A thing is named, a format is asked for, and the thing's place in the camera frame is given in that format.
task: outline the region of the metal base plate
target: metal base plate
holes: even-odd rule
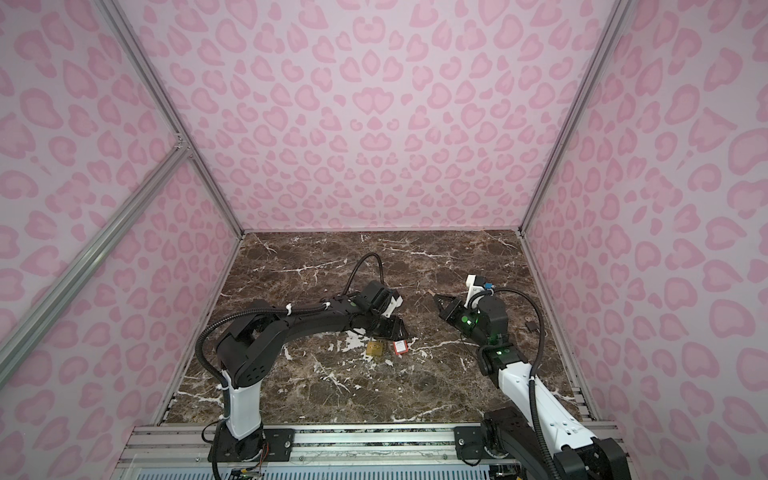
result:
[[[293,429],[264,429],[266,443],[270,446],[265,462],[288,462],[293,450]]]
[[[455,427],[453,436],[456,446],[456,456],[467,462],[475,462],[492,458],[485,452],[485,443],[482,439],[482,431],[476,427]]]

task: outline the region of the pink leopard print wall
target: pink leopard print wall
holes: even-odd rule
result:
[[[643,0],[530,238],[642,478],[768,478],[768,3]]]
[[[88,0],[0,5],[0,343],[170,150]]]
[[[611,0],[125,0],[240,221],[516,227]]]
[[[186,360],[234,244],[182,165],[0,391],[0,477],[108,478]]]

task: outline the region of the vent grille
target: vent grille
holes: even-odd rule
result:
[[[221,475],[221,480],[227,480],[230,473]],[[143,468],[137,480],[214,480],[210,467],[201,468]]]
[[[488,467],[463,465],[395,467],[276,467],[263,480],[489,480]]]
[[[488,467],[464,465],[274,466],[263,470],[263,480],[490,480]],[[221,475],[227,480],[230,473]],[[214,480],[210,467],[143,468],[137,480]]]

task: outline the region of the black cable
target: black cable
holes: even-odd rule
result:
[[[210,457],[210,468],[214,471],[214,478],[216,480],[221,480],[221,475],[219,475],[219,464],[216,458],[216,452],[219,451],[219,437],[221,436],[221,429],[224,427],[224,424],[227,422],[226,419],[219,420],[219,424],[216,425],[216,433],[214,433],[214,441],[210,446],[210,450],[212,451],[212,456]]]
[[[469,465],[470,467],[476,467],[480,465],[480,462],[482,462],[482,453],[480,454],[480,458],[478,458],[478,461],[475,463],[469,463],[466,460],[464,460],[463,452],[464,452],[464,449],[466,449],[467,447],[469,447],[469,445],[464,445],[458,450],[458,455],[457,455],[458,459],[464,462],[465,464]]]
[[[526,299],[528,303],[533,306],[533,310],[536,312],[536,317],[538,318],[538,348],[536,349],[536,358],[534,359],[533,365],[531,365],[531,372],[528,374],[528,404],[531,408],[531,423],[533,424],[533,430],[536,434],[538,448],[541,450],[541,456],[544,457],[544,463],[547,465],[549,475],[554,478],[554,480],[561,480],[558,470],[554,467],[552,455],[549,453],[549,447],[547,447],[547,441],[544,438],[544,432],[541,430],[541,423],[538,418],[538,407],[536,405],[536,374],[538,372],[539,366],[541,366],[541,362],[544,360],[544,317],[542,316],[541,311],[539,311],[538,306],[536,306],[536,302],[534,302],[530,296],[526,295],[520,290],[515,290],[514,288],[503,286],[501,288],[494,289],[494,291],[516,293]]]
[[[326,308],[325,305],[317,306],[313,308],[296,308],[293,309],[292,314],[302,314],[302,313],[317,313],[322,312]],[[203,332],[197,337],[197,341],[194,344],[194,355],[197,361],[200,363],[200,365],[206,369],[216,380],[219,381],[222,387],[227,388],[229,386],[229,383],[227,382],[227,378],[217,369],[215,366],[211,365],[210,362],[208,362],[208,359],[205,358],[205,353],[203,352],[203,345],[205,343],[205,339],[208,338],[208,336],[217,328],[222,326],[225,323],[229,323],[232,320],[238,319],[242,316],[248,316],[248,315],[260,315],[264,313],[273,313],[276,315],[285,315],[288,313],[287,309],[284,308],[273,308],[273,307],[266,307],[266,308],[250,308],[247,310],[242,310],[240,312],[233,313],[232,315],[225,316],[223,319],[219,320],[218,322],[210,324]],[[230,414],[230,397],[228,395],[224,395],[224,416],[227,417]]]
[[[477,300],[481,296],[493,295],[494,292],[495,292],[495,290],[483,290],[481,292],[477,292],[475,295],[472,295],[471,297],[469,297],[469,302],[467,303],[467,308],[471,309],[472,308],[472,304],[475,302],[475,300]]]
[[[355,275],[357,274],[357,270],[359,270],[360,266],[363,262],[365,262],[370,257],[375,257],[376,261],[379,262],[379,281],[381,283],[384,283],[384,266],[382,265],[382,257],[379,257],[378,253],[366,253],[362,256],[360,260],[357,260],[357,263],[355,264],[355,268],[352,270],[352,273],[349,275],[349,279],[346,281],[346,285],[344,286],[344,290],[341,292],[342,295],[346,295],[347,292],[349,292],[349,288],[352,286],[352,280],[355,278]]]
[[[205,431],[208,430],[208,427],[210,427],[211,425],[213,425],[214,423],[217,423],[217,422],[218,422],[218,420],[213,420],[211,423],[209,423],[208,425],[203,427],[203,431],[200,432],[200,438],[203,439],[203,442],[206,442],[208,444],[211,444],[211,443],[214,442],[213,440],[209,440],[209,439],[205,438]]]

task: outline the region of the brown marble surface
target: brown marble surface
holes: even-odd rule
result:
[[[438,318],[428,290],[465,295],[465,278],[476,273],[538,301],[512,231],[252,233],[238,254],[212,322],[257,298],[283,306],[332,296],[343,288],[355,262],[370,251],[381,255],[385,282],[403,297],[398,312],[412,337],[410,351],[398,357],[388,343],[382,357],[372,358],[365,355],[367,339],[352,332],[294,340],[263,381],[264,422],[475,422],[483,412],[507,405],[491,381],[480,375],[475,347],[464,344],[458,331]],[[376,262],[370,260],[358,272],[353,290],[377,277]],[[533,359],[538,337],[525,328],[525,321],[535,314],[515,295],[504,294],[504,300],[511,337]],[[217,337],[214,333],[207,343],[211,360]],[[540,377],[578,415],[552,335]],[[221,413],[215,383],[191,362],[166,422],[215,420]]]

